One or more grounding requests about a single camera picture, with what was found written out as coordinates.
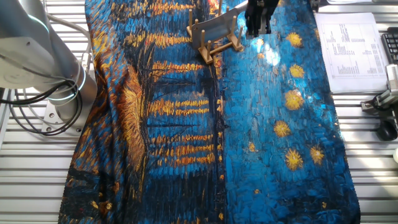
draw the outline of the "paper sheet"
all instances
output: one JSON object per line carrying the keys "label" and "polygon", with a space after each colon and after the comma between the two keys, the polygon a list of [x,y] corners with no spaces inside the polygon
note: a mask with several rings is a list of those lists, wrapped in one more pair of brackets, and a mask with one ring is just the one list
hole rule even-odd
{"label": "paper sheet", "polygon": [[388,60],[373,14],[316,14],[316,20],[333,93],[387,89]]}

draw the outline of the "black cable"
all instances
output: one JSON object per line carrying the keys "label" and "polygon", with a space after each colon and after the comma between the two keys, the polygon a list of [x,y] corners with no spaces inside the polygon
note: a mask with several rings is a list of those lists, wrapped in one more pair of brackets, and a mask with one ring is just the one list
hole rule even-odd
{"label": "black cable", "polygon": [[[35,133],[35,134],[42,134],[44,136],[55,136],[61,133],[64,133],[68,128],[70,128],[73,124],[75,124],[76,120],[79,118],[81,111],[83,109],[83,100],[81,98],[81,94],[78,91],[78,88],[76,86],[76,88],[74,89],[75,94],[77,94],[77,103],[76,103],[76,110],[75,110],[75,114],[72,116],[71,119],[69,119],[63,126],[61,126],[60,128],[57,128],[56,130],[53,131],[39,131],[36,127],[34,127],[34,125],[29,121],[29,119],[27,118],[27,116],[25,115],[22,107],[19,105],[19,109],[21,111],[22,116],[24,117],[24,119],[27,121],[27,123],[29,124],[29,126],[33,129],[28,129],[27,127],[25,127],[17,118],[14,108],[11,106],[12,104],[9,104],[9,108],[10,108],[10,112],[12,114],[12,117],[15,119],[15,121],[17,122],[17,124],[19,126],[21,126],[25,131],[28,131],[30,133]],[[18,97],[18,92],[16,90],[16,98],[19,101],[19,97]]]}
{"label": "black cable", "polygon": [[26,99],[26,100],[12,101],[12,100],[1,99],[0,103],[10,104],[10,105],[29,105],[32,103],[37,103],[37,102],[40,102],[40,101],[46,99],[47,97],[49,97],[52,93],[54,93],[59,88],[65,86],[65,85],[70,86],[70,83],[73,83],[73,82],[71,80],[64,81],[64,82],[56,85],[55,87],[49,89],[48,91],[46,91],[42,94],[39,94],[35,97]]}

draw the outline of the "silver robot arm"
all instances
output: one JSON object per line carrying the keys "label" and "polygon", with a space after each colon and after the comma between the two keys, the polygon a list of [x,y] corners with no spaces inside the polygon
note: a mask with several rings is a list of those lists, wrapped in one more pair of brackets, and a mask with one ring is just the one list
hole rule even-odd
{"label": "silver robot arm", "polygon": [[[77,123],[84,124],[96,97],[96,83],[52,29],[40,0],[1,1],[0,68],[3,88],[34,87],[43,93],[62,80],[75,81],[83,101],[83,118]],[[48,97],[64,121],[73,116],[77,106],[76,100],[71,100],[74,93],[66,90]]]}

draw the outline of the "fabric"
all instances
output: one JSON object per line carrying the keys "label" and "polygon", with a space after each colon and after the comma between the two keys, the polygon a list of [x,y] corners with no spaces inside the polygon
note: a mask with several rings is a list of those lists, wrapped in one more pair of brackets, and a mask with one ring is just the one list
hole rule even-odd
{"label": "fabric", "polygon": [[213,65],[189,9],[218,2],[86,0],[98,97],[59,223],[359,223],[308,2],[281,0],[272,34]]}

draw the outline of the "metal table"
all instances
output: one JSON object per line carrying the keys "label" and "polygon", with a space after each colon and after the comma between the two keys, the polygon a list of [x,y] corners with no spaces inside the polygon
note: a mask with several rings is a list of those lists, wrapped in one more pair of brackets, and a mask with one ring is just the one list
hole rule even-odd
{"label": "metal table", "polygon": [[[47,0],[49,13],[87,29],[84,0]],[[320,12],[373,12],[381,33],[398,27],[398,4],[327,5]],[[87,40],[73,29],[53,23],[53,28],[80,58]],[[398,140],[380,142],[372,131],[377,117],[361,111],[359,102],[371,95],[333,96],[341,133],[346,141],[351,175],[362,211],[363,223],[398,223],[398,164],[392,153]],[[34,104],[42,116],[47,102]],[[28,108],[24,108],[35,125]],[[77,139],[49,139],[22,130],[10,118],[2,127],[0,150],[0,224],[53,224],[58,220],[65,178]]]}

